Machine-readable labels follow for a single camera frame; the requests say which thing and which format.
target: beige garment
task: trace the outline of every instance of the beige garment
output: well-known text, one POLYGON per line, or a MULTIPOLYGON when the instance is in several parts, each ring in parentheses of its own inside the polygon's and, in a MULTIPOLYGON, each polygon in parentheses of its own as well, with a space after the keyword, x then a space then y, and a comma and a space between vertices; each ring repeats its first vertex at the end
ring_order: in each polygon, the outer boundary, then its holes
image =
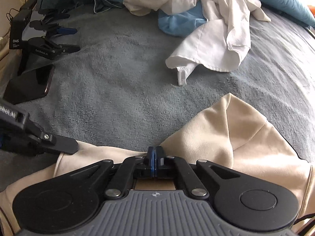
MULTIPOLYGON (((190 163, 207 159, 282 185, 296 195, 299 217, 315 213, 313 164, 299 159, 266 117, 232 94, 198 113, 161 145, 166 154, 183 157, 190 163)), ((79 147, 76 154, 61 154, 55 165, 20 179, 0 193, 0 207, 15 232, 19 226, 12 212, 12 201, 23 188, 102 159, 121 163, 126 157, 145 154, 83 142, 79 142, 79 147)), ((6 222, 3 227, 5 236, 12 235, 6 222)))

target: metal screw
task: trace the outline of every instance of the metal screw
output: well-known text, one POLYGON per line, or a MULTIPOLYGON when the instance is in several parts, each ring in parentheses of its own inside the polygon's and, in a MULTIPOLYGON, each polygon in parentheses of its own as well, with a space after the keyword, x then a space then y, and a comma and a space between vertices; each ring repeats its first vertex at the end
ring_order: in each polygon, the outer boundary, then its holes
POLYGON ((108 197, 118 197, 119 195, 121 195, 121 191, 118 189, 108 189, 106 190, 105 194, 108 197))
POLYGON ((192 190, 192 195, 195 195, 195 196, 202 197, 202 196, 205 196, 206 194, 207 194, 207 191, 205 189, 195 188, 192 190))

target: bed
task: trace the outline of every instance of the bed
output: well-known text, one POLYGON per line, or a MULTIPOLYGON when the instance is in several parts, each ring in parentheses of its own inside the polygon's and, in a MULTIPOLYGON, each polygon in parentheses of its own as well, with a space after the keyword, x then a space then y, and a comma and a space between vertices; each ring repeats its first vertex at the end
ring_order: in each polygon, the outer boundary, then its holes
MULTIPOLYGON (((31 56, 27 70, 53 63, 55 73, 45 98, 18 106, 55 134, 145 151, 231 92, 265 115, 300 158, 315 161, 315 39, 264 11, 271 23, 250 18, 251 49, 237 70, 220 73, 199 65, 179 87, 165 59, 182 38, 161 32, 156 12, 94 14, 92 6, 80 6, 60 21, 78 32, 54 41, 78 44, 81 51, 54 61, 31 56)), ((0 152, 0 191, 56 159, 0 152)))

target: phone screen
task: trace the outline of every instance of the phone screen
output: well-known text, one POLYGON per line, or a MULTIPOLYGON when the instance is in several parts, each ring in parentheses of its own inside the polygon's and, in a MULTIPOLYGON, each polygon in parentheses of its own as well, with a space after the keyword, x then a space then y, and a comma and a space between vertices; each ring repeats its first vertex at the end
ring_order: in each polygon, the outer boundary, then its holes
POLYGON ((43 98, 48 94, 53 72, 54 66, 47 65, 11 79, 5 89, 3 99, 15 105, 43 98))

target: ribbed surface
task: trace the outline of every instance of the ribbed surface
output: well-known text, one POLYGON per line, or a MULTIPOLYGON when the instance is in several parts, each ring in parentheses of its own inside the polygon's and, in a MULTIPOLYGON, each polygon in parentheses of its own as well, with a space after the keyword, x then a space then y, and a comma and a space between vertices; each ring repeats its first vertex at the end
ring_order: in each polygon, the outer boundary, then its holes
MULTIPOLYGON (((38 235, 21 231, 19 236, 38 235)), ((89 224, 63 236, 243 236, 245 232, 220 219, 205 201, 183 191, 130 191, 120 201, 107 201, 89 224)), ((293 236, 290 230, 264 235, 293 236)))

